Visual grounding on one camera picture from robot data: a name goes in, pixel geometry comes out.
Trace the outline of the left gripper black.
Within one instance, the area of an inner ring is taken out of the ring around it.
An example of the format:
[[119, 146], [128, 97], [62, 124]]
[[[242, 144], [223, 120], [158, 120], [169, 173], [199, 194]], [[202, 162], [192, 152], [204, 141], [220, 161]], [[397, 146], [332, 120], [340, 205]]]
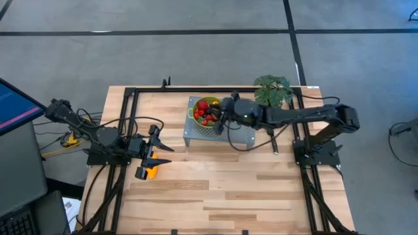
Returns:
[[143, 137], [140, 137], [139, 134], [135, 134], [129, 142], [129, 156], [131, 158], [136, 158], [141, 160], [140, 166], [137, 167], [135, 172], [135, 177], [140, 180], [148, 179], [147, 175], [147, 168], [154, 168], [159, 165], [171, 163], [171, 160], [167, 159], [154, 159], [152, 158], [153, 155], [153, 147], [158, 149], [162, 149], [164, 151], [171, 151], [174, 150], [162, 143], [159, 139], [160, 128], [157, 125], [152, 125], [150, 130], [148, 131], [149, 138], [148, 141], [145, 141]]

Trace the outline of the green plant in white pot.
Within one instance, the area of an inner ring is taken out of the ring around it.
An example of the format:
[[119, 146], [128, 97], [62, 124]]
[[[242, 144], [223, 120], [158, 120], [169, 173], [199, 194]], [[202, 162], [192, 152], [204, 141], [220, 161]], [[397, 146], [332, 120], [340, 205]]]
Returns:
[[284, 76], [260, 76], [253, 85], [260, 86], [254, 93], [257, 104], [281, 108], [283, 103], [290, 104], [293, 99], [290, 82]]

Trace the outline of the grey perforated metal shelf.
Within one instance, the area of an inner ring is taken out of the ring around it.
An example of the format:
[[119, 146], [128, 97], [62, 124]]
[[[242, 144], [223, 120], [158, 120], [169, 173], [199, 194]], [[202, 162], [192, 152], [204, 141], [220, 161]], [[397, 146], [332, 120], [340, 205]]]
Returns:
[[[191, 106], [191, 97], [195, 96], [189, 97], [188, 108]], [[221, 134], [216, 134], [214, 132], [214, 127], [211, 129], [199, 127], [187, 116], [185, 120], [183, 138], [187, 147], [190, 145], [190, 140], [228, 142], [228, 139], [230, 139], [233, 144], [245, 144], [247, 145], [247, 148], [250, 148], [255, 143], [255, 131], [249, 127], [232, 122], [227, 123], [227, 125], [224, 126], [224, 130]]]

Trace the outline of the green plastic colander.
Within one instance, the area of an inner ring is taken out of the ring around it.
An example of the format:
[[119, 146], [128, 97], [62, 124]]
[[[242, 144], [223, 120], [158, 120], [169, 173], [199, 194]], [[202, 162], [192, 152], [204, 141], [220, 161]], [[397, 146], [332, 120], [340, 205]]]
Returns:
[[[195, 119], [194, 118], [194, 114], [199, 114], [199, 111], [200, 110], [198, 110], [197, 109], [197, 107], [196, 107], [196, 105], [197, 105], [197, 102], [199, 101], [199, 100], [205, 100], [205, 101], [207, 101], [208, 102], [208, 104], [209, 104], [209, 107], [211, 107], [211, 105], [212, 105], [212, 102], [214, 102], [214, 101], [218, 101], [219, 102], [219, 104], [220, 104], [220, 102], [221, 102], [221, 100], [219, 99], [219, 98], [216, 98], [216, 97], [191, 97], [190, 98], [190, 101], [191, 101], [191, 106], [188, 108], [188, 110], [187, 110], [187, 116], [188, 116], [188, 118], [189, 119], [192, 119], [199, 127], [204, 127], [204, 128], [207, 128], [207, 129], [211, 129], [211, 128], [213, 128], [214, 127], [214, 124], [215, 123], [213, 123], [213, 122], [210, 122], [209, 120], [208, 120], [208, 116], [210, 115], [207, 111], [205, 111], [205, 114], [203, 115], [203, 116], [200, 116], [199, 115], [199, 119]], [[207, 119], [208, 120], [208, 125], [207, 126], [203, 126], [202, 125], [202, 121], [204, 120], [204, 119]]]

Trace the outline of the black keyboard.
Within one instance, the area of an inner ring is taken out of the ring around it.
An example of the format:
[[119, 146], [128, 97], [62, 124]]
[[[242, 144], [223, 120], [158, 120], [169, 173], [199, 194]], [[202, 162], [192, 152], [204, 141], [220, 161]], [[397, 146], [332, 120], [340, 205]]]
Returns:
[[30, 215], [0, 219], [0, 235], [36, 235]]

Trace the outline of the computer monitor blue screen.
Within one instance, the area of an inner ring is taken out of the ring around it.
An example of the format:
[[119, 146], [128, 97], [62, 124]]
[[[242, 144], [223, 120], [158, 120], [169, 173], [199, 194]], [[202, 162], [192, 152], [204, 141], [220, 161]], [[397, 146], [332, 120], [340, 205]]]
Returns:
[[0, 136], [45, 115], [46, 107], [0, 78]]

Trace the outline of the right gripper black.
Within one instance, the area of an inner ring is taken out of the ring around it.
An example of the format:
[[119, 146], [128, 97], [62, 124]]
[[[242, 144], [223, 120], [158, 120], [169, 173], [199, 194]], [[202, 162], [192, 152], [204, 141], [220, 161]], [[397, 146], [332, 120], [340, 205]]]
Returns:
[[239, 93], [234, 92], [225, 97], [219, 105], [209, 107], [208, 120], [215, 123], [214, 132], [221, 134], [227, 123], [236, 122], [239, 125], [255, 127], [259, 120], [261, 107], [251, 99], [241, 99]]

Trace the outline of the white paper sheet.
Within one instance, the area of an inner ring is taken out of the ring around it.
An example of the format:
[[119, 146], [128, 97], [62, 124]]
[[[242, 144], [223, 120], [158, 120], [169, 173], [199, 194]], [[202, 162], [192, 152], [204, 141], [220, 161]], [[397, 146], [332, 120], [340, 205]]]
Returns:
[[76, 221], [76, 216], [80, 211], [81, 201], [78, 199], [63, 197], [63, 205], [65, 208], [65, 213], [67, 215], [67, 220], [69, 226], [74, 225]]

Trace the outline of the grey furniture leg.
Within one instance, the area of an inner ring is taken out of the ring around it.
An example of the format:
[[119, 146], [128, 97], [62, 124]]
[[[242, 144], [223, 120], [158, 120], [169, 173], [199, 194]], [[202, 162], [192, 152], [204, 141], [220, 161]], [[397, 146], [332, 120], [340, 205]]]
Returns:
[[412, 135], [418, 139], [418, 117], [411, 121], [395, 123], [389, 129], [391, 136], [398, 136], [405, 132], [412, 132]]

